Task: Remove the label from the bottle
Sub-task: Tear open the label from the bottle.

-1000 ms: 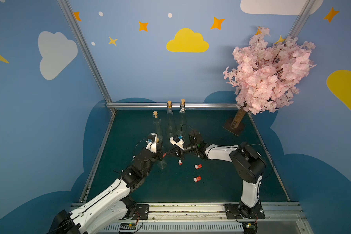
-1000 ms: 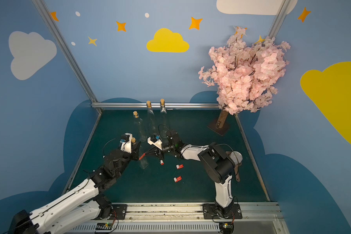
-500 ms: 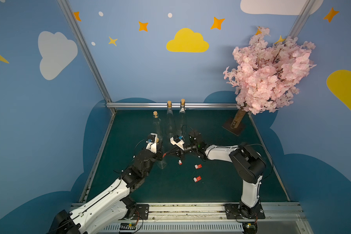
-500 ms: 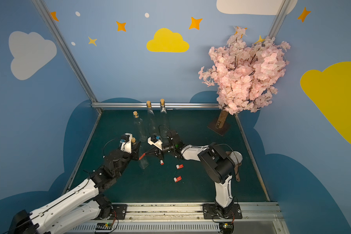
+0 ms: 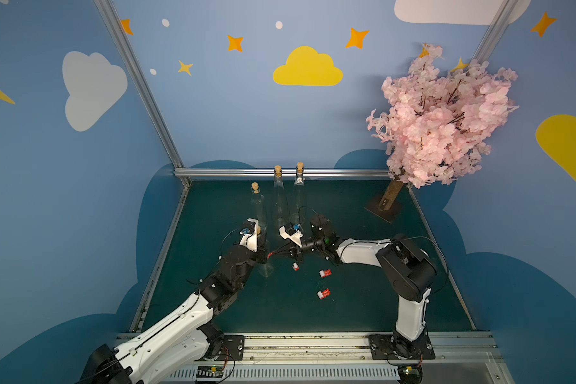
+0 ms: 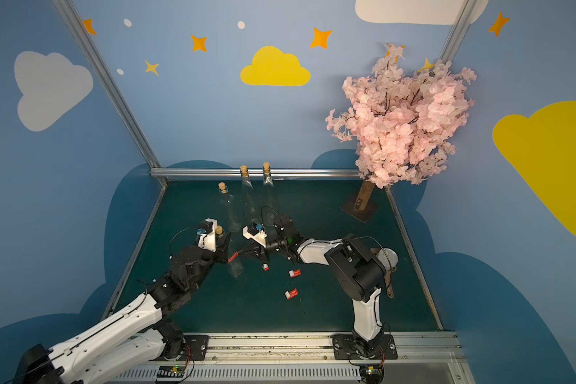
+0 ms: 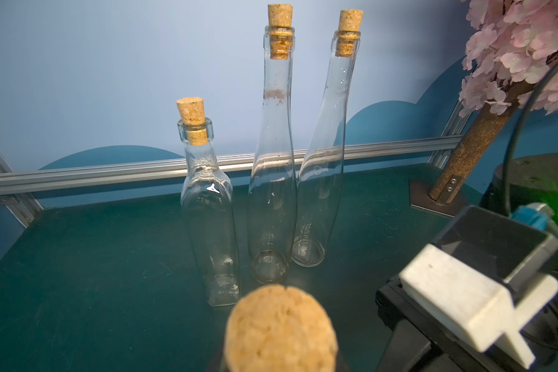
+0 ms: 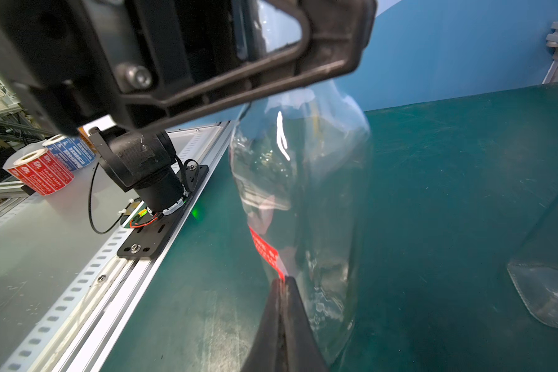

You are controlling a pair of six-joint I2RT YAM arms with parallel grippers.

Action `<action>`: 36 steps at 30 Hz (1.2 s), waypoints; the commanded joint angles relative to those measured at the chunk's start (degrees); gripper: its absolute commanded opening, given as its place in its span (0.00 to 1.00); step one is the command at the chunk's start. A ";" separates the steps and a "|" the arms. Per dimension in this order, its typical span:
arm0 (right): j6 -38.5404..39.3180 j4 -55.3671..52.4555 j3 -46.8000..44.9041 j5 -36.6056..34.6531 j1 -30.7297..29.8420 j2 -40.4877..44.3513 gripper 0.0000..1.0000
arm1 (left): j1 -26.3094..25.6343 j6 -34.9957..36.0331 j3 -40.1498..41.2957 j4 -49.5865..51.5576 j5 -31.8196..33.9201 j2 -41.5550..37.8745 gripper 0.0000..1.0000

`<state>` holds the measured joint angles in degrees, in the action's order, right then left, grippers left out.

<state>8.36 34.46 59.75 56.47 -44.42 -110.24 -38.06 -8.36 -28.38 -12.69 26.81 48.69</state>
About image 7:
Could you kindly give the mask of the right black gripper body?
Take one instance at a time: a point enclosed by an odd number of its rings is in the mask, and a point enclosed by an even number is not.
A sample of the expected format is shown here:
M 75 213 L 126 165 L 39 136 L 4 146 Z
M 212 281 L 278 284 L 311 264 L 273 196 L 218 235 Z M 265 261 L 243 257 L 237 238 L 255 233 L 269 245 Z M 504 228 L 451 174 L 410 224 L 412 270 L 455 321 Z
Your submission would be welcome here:
M 378 316 L 392 336 L 378 371 L 525 371 L 493 346 L 477 352 L 456 338 L 403 289 L 393 277 L 375 296 Z

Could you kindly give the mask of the clear glass bottle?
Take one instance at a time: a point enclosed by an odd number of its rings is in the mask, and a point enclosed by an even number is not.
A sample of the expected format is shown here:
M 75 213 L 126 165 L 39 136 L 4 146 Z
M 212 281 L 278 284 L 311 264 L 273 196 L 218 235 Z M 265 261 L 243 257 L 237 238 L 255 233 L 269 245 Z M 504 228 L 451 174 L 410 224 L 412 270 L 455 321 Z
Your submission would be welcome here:
M 314 268 L 324 261 L 339 209 L 347 104 L 363 17 L 364 12 L 358 9 L 340 12 L 319 120 L 300 167 L 292 260 L 304 268 Z
M 177 101 L 178 131 L 184 144 L 187 175 L 181 211 L 206 300 L 212 307 L 240 299 L 240 265 L 233 219 L 233 186 L 220 169 L 213 147 L 212 120 L 204 100 Z
M 291 78 L 295 30 L 290 4 L 270 4 L 263 38 L 264 80 L 260 138 L 250 175 L 247 243 L 251 274 L 263 285 L 288 275 L 297 217 L 291 135 Z
M 322 305 L 302 289 L 266 285 L 240 299 L 209 371 L 349 371 Z

